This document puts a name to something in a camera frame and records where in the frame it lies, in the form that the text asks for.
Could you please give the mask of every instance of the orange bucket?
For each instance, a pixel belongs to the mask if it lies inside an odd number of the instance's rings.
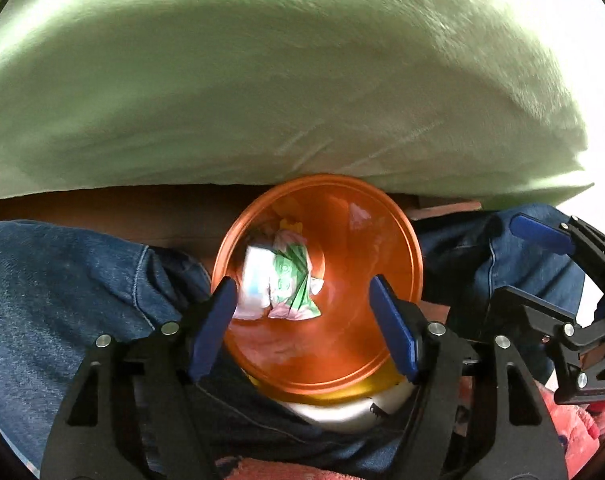
[[[371,376],[390,359],[369,307],[369,281],[384,274],[398,297],[417,303],[422,257],[409,220],[384,192],[361,180],[314,175],[276,186],[231,226],[214,266],[240,284],[248,239],[302,224],[311,275],[325,283],[313,319],[233,319],[225,344],[236,362],[268,389],[300,396],[336,392]]]

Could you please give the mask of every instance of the trash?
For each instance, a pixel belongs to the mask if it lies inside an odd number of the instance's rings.
[[[249,246],[242,271],[236,319],[303,320],[321,315],[311,299],[323,288],[324,280],[311,276],[307,240],[300,234],[301,224],[281,221],[273,247]]]

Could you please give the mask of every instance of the blue jeans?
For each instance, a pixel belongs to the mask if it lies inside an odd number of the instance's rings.
[[[548,224],[567,218],[549,206],[519,209]],[[474,337],[492,292],[514,285],[576,313],[584,275],[567,257],[513,237],[515,210],[472,212],[415,223],[425,260],[423,299],[452,307],[448,325]],[[102,333],[148,335],[208,296],[193,259],[87,230],[33,221],[0,222],[0,429],[36,467],[54,415]],[[550,371],[540,349],[525,349],[535,376]],[[188,388],[215,458],[296,462],[362,478],[390,465],[409,403],[358,435],[323,431],[263,397],[221,351],[209,377]]]

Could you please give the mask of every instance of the brown floor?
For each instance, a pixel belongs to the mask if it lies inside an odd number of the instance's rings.
[[[231,224],[267,189],[194,184],[49,192],[0,200],[0,220],[40,220],[177,248],[197,256],[211,270]],[[477,203],[443,205],[440,200],[436,206],[421,209],[415,196],[392,198],[410,219],[479,207]]]

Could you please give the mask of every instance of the metal pin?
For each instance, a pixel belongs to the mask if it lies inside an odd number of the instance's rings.
[[[109,345],[111,345],[111,336],[109,334],[103,334],[96,339],[96,346],[98,348],[105,348]]]
[[[495,341],[500,348],[509,348],[511,346],[511,341],[503,335],[497,335]]]
[[[581,372],[576,380],[576,383],[581,390],[587,386],[587,374],[585,372]]]
[[[429,330],[429,332],[433,335],[437,336],[441,336],[447,331],[445,326],[442,323],[439,323],[438,321],[432,321],[431,323],[429,323],[427,325],[427,330]]]
[[[174,335],[180,329],[180,325],[175,321],[166,322],[161,328],[160,331],[164,333],[164,335]]]

